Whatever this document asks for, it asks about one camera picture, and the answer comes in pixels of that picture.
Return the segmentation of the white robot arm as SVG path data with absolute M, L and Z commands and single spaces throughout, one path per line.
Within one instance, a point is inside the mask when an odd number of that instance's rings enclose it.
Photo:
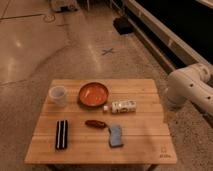
M 181 108 L 187 100 L 213 117 L 213 87 L 207 82 L 207 66 L 196 63 L 171 72 L 167 77 L 165 100 L 169 108 Z

